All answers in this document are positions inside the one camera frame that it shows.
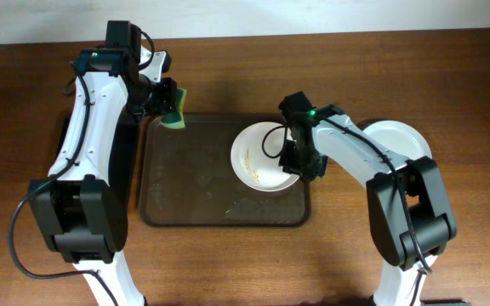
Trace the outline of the green yellow sponge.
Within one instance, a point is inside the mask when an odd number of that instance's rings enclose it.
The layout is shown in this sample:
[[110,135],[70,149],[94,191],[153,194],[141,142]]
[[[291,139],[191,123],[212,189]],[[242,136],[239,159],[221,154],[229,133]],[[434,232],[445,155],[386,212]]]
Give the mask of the green yellow sponge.
[[161,119],[161,125],[169,129],[185,128],[185,119],[183,115],[186,98],[186,90],[178,88],[176,92],[176,110],[164,115]]

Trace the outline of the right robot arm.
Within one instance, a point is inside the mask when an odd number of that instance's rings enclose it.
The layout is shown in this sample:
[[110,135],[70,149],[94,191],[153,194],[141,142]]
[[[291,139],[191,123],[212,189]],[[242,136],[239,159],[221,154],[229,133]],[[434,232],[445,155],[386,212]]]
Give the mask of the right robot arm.
[[456,236],[441,172],[428,156],[411,159],[366,135],[334,105],[279,105],[287,133],[279,164],[305,182],[333,160],[367,192],[369,228],[383,258],[372,305],[419,305],[432,264]]

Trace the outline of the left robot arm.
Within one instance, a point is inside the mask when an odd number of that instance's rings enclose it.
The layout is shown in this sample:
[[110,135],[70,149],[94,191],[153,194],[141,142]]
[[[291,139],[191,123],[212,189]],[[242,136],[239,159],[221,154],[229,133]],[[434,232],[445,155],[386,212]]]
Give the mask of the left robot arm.
[[27,197],[48,248],[83,274],[100,305],[144,305],[123,248],[127,208],[111,189],[110,159],[123,110],[148,116],[177,109],[176,83],[164,74],[167,51],[86,49],[72,62],[76,93],[66,137],[48,179]]

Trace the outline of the brown serving tray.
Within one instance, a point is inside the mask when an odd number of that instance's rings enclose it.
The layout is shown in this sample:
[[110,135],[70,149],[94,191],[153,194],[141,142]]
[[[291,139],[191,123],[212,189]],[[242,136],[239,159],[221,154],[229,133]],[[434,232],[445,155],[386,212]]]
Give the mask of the brown serving tray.
[[236,136],[269,113],[191,113],[185,127],[152,120],[146,130],[140,216],[153,227],[299,227],[311,211],[308,184],[263,192],[246,186],[231,166]]

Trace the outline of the pink white plate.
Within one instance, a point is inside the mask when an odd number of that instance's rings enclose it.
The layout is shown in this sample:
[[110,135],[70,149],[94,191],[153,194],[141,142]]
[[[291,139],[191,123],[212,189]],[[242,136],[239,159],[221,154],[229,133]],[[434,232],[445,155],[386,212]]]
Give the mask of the pink white plate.
[[231,146],[231,165],[235,175],[248,187],[264,192],[285,190],[299,176],[285,173],[272,158],[282,150],[284,126],[258,122],[244,128]]

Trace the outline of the white plate with stain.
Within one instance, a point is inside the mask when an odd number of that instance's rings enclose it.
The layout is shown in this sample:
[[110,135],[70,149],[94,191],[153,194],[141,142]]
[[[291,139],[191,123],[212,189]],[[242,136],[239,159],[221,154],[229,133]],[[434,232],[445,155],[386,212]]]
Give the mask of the white plate with stain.
[[366,127],[363,132],[386,148],[412,160],[423,156],[432,157],[425,138],[406,123],[390,120],[375,122]]

